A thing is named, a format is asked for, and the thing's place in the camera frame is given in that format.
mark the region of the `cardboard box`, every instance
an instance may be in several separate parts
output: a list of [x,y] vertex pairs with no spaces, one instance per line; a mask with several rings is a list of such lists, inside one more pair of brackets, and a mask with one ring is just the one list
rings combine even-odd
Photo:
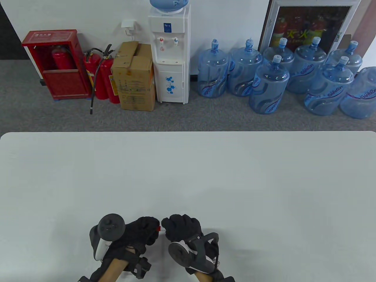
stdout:
[[154,110],[156,90],[151,45],[124,42],[111,70],[122,109]]

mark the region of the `bottle label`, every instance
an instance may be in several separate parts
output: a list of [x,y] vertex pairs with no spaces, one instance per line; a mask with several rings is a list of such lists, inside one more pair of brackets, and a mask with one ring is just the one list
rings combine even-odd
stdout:
[[266,110],[265,110],[265,113],[266,114],[271,114],[273,112],[275,112],[279,106],[279,103],[281,102],[282,100],[282,97],[278,99],[278,101],[275,101],[273,104],[271,104]]
[[312,64],[312,63],[304,63],[299,70],[291,73],[291,77],[294,77],[294,76],[306,76],[306,75],[310,74],[311,72],[313,72],[314,69],[315,69],[315,65],[314,64]]
[[372,88],[370,90],[361,92],[356,95],[351,95],[349,93],[346,93],[346,94],[347,96],[345,100],[348,100],[348,99],[371,100],[376,97],[376,88]]
[[260,82],[261,82],[261,79],[256,73],[255,78],[253,79],[252,87],[256,88],[257,86],[260,85]]
[[313,101],[313,100],[334,98],[334,97],[340,95],[343,92],[343,90],[344,90],[343,86],[337,86],[337,87],[333,87],[326,94],[319,95],[319,96],[313,96],[313,95],[308,93],[308,95],[306,96],[306,98],[304,100],[304,103],[309,103],[310,101]]
[[218,82],[218,80],[211,86],[204,87],[203,90],[201,91],[201,95],[205,97],[213,97],[213,94],[215,90],[217,89],[218,85],[221,85],[227,77],[227,71],[224,72],[224,75],[222,77],[222,80]]
[[229,70],[230,71],[233,71],[235,69],[235,61],[234,60],[231,60],[230,62],[230,66],[229,66]]
[[241,95],[242,96],[248,96],[249,94],[251,94],[251,89],[252,89],[252,85],[250,85],[246,89],[244,89],[244,91]]

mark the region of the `bottle cap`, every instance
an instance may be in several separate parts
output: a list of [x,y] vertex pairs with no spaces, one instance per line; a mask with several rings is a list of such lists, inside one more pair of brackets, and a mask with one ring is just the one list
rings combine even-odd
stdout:
[[252,47],[253,47],[252,38],[247,39],[247,41],[246,41],[246,51],[252,51]]
[[250,38],[250,39],[247,39],[247,41],[246,41],[246,47],[253,47],[253,40],[252,40],[252,38]]
[[219,45],[218,40],[213,39],[213,41],[212,41],[212,52],[218,53],[218,45]]
[[321,41],[321,38],[318,36],[315,36],[312,40],[312,44],[318,45]]
[[287,38],[282,37],[279,40],[279,45],[286,46],[287,45]]
[[280,55],[274,55],[273,57],[273,63],[280,63],[282,60],[282,57]]
[[350,44],[349,44],[349,50],[351,51],[354,51],[357,47],[358,47],[358,42],[353,40],[353,41],[350,41]]
[[347,64],[348,62],[349,62],[349,58],[346,57],[346,56],[342,56],[340,61],[339,61],[339,63],[343,64],[343,65]]

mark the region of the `water bottle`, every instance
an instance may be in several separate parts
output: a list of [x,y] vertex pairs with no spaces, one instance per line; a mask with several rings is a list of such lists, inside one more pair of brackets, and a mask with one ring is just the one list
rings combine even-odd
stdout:
[[189,0],[150,0],[150,4],[166,13],[180,11],[188,4]]
[[262,64],[262,55],[252,47],[253,40],[248,39],[245,48],[231,53],[227,88],[233,95],[249,96],[256,69]]
[[258,114],[274,113],[281,102],[287,82],[288,70],[280,65],[282,57],[275,55],[271,63],[262,64],[256,70],[249,105]]
[[319,66],[325,61],[326,53],[318,46],[321,38],[315,36],[311,45],[299,46],[290,70],[291,78],[287,90],[295,94],[306,94]]
[[345,66],[348,57],[342,56],[337,65],[323,65],[313,79],[304,104],[316,115],[331,115],[338,107],[354,74]]
[[286,45],[287,38],[282,37],[279,40],[278,47],[266,48],[263,53],[265,62],[272,62],[274,55],[280,55],[282,57],[280,65],[284,66],[288,71],[290,71],[294,63],[294,53],[289,48],[286,48]]
[[358,72],[363,63],[363,59],[359,54],[354,54],[355,49],[358,47],[357,41],[351,41],[347,49],[337,49],[332,51],[326,59],[326,64],[338,64],[342,56],[349,58],[347,67],[352,71],[354,75]]
[[352,118],[370,117],[376,110],[376,67],[362,69],[346,93],[341,110]]
[[212,48],[199,56],[198,91],[206,98],[217,98],[226,90],[229,56],[218,49],[218,40],[212,41]]

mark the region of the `fire extinguisher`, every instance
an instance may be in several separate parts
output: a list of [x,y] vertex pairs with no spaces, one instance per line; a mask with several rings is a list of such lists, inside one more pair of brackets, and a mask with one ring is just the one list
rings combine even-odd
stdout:
[[88,72],[91,86],[95,88],[95,95],[99,100],[106,100],[108,99],[107,91],[105,84],[103,82],[102,74],[98,72],[97,83],[94,87],[94,78],[95,74],[97,73],[97,69],[99,67],[99,63],[101,62],[102,58],[100,55],[93,53],[91,50],[90,52],[86,53],[86,56],[83,58],[83,62],[85,64],[86,71]]
[[52,50],[52,57],[59,70],[77,69],[72,54],[63,46],[56,46],[56,48]]
[[[94,96],[97,94],[98,99],[105,100],[108,98],[107,90],[105,87],[105,82],[102,77],[102,72],[100,71],[101,65],[106,58],[110,57],[110,54],[115,50],[110,50],[111,44],[109,44],[106,50],[103,52],[98,48],[92,48],[85,53],[84,64],[86,70],[89,74],[89,77],[92,81],[92,93],[91,93],[91,105],[90,105],[90,114],[93,114],[93,104]],[[97,50],[102,53],[103,57],[94,54],[93,51]]]
[[113,104],[118,104],[120,103],[120,99],[118,96],[116,84],[115,84],[114,77],[112,75],[112,70],[111,70],[113,63],[114,63],[114,59],[111,56],[105,58],[104,62],[102,63],[100,67],[100,72],[102,73],[102,78],[105,83],[105,87],[106,87],[110,102]]

